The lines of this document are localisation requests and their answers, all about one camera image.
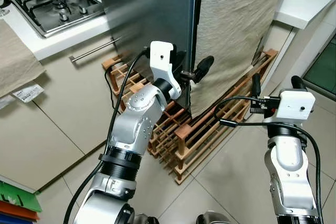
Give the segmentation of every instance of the label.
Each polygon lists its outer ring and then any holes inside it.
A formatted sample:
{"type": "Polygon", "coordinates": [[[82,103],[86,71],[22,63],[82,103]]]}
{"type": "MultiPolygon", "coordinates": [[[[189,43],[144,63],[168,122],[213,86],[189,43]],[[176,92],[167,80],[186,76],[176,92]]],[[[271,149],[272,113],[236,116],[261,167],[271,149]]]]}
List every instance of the label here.
{"type": "Polygon", "coordinates": [[[0,98],[0,109],[6,107],[7,105],[9,105],[10,103],[14,102],[15,98],[12,97],[10,94],[5,95],[4,97],[0,98]]]}
{"type": "Polygon", "coordinates": [[[13,92],[13,95],[18,97],[24,103],[27,103],[27,102],[30,102],[35,97],[37,97],[43,91],[44,89],[40,85],[33,83],[33,84],[30,84],[24,87],[21,90],[13,92]]]}

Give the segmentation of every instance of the refrigerator door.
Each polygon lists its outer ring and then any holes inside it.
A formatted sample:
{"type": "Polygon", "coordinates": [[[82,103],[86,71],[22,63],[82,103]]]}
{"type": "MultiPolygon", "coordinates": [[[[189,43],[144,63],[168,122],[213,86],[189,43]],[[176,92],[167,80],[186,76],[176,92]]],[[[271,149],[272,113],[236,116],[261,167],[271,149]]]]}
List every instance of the refrigerator door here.
{"type": "MultiPolygon", "coordinates": [[[[185,51],[184,70],[194,62],[194,27],[197,24],[196,0],[102,0],[116,47],[125,62],[130,62],[151,41],[161,40],[176,44],[185,51]]],[[[135,67],[152,81],[149,60],[143,57],[135,67]]],[[[179,99],[185,108],[189,105],[189,88],[179,99]]]]}

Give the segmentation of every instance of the cloth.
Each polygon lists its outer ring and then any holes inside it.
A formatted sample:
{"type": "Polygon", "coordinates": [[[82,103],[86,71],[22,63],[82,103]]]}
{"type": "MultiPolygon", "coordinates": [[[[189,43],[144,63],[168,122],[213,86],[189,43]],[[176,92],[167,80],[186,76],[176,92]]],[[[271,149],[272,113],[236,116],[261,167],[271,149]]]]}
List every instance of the cloth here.
{"type": "Polygon", "coordinates": [[[250,67],[278,0],[202,0],[197,29],[197,65],[215,57],[209,73],[191,85],[192,117],[218,100],[250,67]]]}
{"type": "Polygon", "coordinates": [[[45,71],[4,20],[0,20],[0,62],[0,97],[45,71]]]}

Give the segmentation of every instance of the white cabinet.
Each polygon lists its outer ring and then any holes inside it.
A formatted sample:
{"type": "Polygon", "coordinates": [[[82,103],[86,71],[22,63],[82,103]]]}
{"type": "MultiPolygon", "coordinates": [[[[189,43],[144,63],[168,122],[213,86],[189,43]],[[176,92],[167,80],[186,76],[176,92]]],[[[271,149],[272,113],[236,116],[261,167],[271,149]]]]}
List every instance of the white cabinet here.
{"type": "Polygon", "coordinates": [[[32,191],[51,181],[83,153],[32,102],[0,110],[0,175],[32,191]]]}
{"type": "Polygon", "coordinates": [[[107,46],[78,60],[76,66],[68,57],[110,40],[110,33],[105,33],[42,60],[47,71],[36,79],[45,92],[34,101],[85,154],[107,136],[112,106],[101,63],[117,53],[113,45],[107,46]]]}

